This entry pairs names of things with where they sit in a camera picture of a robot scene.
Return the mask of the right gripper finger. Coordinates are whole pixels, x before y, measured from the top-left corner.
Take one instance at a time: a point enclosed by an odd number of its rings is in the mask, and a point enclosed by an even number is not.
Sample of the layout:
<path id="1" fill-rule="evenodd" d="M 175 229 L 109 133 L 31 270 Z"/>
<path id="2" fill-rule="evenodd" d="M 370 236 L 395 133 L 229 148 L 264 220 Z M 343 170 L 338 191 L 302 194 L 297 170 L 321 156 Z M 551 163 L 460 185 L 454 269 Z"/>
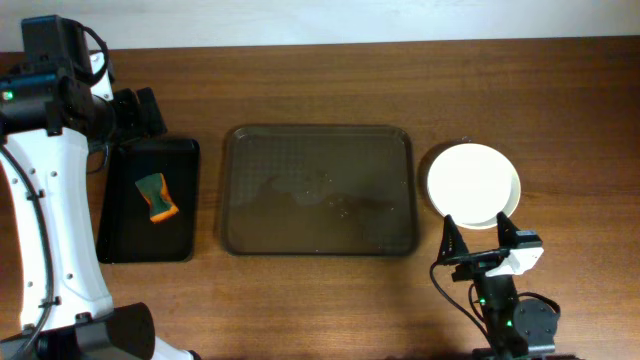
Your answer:
<path id="1" fill-rule="evenodd" d="M 518 234 L 519 229 L 504 212 L 499 212 L 496 220 L 499 246 L 509 249 L 517 248 L 521 242 L 520 235 Z"/>
<path id="2" fill-rule="evenodd" d="M 467 259 L 469 250 L 451 215 L 444 217 L 443 236 L 436 259 L 437 264 L 458 264 Z"/>

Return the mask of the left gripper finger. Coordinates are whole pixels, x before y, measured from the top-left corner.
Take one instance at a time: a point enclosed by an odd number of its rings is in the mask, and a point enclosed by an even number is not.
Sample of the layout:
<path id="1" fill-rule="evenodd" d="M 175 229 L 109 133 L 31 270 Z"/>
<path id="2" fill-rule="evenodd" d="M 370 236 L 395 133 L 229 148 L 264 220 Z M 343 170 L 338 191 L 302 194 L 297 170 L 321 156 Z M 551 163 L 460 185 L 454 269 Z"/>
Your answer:
<path id="1" fill-rule="evenodd" d="M 140 103 L 136 93 L 131 89 L 123 89 L 114 93 L 112 107 L 115 112 L 116 143 L 126 143 L 143 135 Z"/>
<path id="2" fill-rule="evenodd" d="M 136 91 L 140 106 L 140 119 L 146 137 L 156 137 L 167 132 L 167 127 L 151 88 Z"/>

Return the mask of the cream plate with ketchup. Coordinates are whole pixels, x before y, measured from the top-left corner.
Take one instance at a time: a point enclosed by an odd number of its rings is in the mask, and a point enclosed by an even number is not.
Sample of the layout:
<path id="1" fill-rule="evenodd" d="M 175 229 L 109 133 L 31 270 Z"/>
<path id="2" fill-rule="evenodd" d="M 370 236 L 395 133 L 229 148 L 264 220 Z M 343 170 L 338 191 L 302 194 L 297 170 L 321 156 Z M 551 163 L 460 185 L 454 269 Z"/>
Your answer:
<path id="1" fill-rule="evenodd" d="M 464 143 L 442 151 L 425 178 L 426 193 L 444 217 L 467 229 L 497 225 L 500 212 L 511 215 L 519 201 L 515 167 L 499 151 Z"/>

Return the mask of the orange green sponge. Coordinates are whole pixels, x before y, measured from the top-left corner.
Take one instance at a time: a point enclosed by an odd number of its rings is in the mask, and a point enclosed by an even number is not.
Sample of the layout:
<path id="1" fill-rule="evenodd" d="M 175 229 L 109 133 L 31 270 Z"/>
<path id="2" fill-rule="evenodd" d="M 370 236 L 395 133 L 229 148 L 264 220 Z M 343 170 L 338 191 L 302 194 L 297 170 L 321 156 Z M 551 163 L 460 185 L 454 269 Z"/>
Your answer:
<path id="1" fill-rule="evenodd" d="M 164 222 L 179 212 L 162 173 L 154 173 L 139 179 L 135 182 L 135 186 L 149 206 L 149 218 L 152 223 Z"/>

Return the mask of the pale green plate with ketchup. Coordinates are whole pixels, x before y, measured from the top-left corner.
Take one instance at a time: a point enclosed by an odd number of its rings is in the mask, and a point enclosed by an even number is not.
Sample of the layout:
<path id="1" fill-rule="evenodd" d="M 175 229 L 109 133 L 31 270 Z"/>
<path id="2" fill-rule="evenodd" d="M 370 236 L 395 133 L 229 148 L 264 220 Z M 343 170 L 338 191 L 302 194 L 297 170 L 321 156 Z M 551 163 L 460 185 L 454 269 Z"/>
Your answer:
<path id="1" fill-rule="evenodd" d="M 499 212 L 510 217 L 517 209 L 520 198 L 520 178 L 513 172 L 497 183 L 490 183 L 488 178 L 474 185 L 458 182 L 435 205 L 442 216 L 451 215 L 458 226 L 484 230 L 497 225 L 496 216 Z"/>

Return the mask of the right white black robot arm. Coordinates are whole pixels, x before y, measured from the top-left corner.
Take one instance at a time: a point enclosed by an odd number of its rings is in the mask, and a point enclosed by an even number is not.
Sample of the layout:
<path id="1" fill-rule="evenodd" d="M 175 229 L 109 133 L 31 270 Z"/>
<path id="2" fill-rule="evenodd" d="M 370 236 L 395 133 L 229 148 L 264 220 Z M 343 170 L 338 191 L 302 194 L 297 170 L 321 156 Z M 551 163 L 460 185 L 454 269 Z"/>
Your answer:
<path id="1" fill-rule="evenodd" d="M 473 359 L 544 359 L 555 352 L 561 307 L 534 292 L 519 292 L 513 278 L 531 270 L 544 252 L 539 235 L 521 230 L 502 212 L 496 216 L 498 247 L 471 253 L 453 217 L 444 217 L 436 261 L 429 269 L 438 292 L 467 316 L 488 343 L 471 352 Z M 438 284 L 434 270 L 452 266 L 454 282 L 470 283 L 469 309 Z"/>

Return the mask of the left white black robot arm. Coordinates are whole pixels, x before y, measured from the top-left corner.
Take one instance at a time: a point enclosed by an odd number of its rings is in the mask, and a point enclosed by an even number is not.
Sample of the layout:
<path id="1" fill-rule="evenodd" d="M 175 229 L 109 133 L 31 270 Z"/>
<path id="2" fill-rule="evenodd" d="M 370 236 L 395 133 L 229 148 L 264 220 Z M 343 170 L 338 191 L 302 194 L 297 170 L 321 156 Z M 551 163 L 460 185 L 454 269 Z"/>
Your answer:
<path id="1" fill-rule="evenodd" d="M 108 55 L 38 53 L 1 81 L 1 165 L 23 270 L 21 332 L 7 359 L 188 359 L 149 308 L 117 307 L 102 276 L 87 199 L 89 155 L 158 133 L 150 91 L 113 92 Z"/>

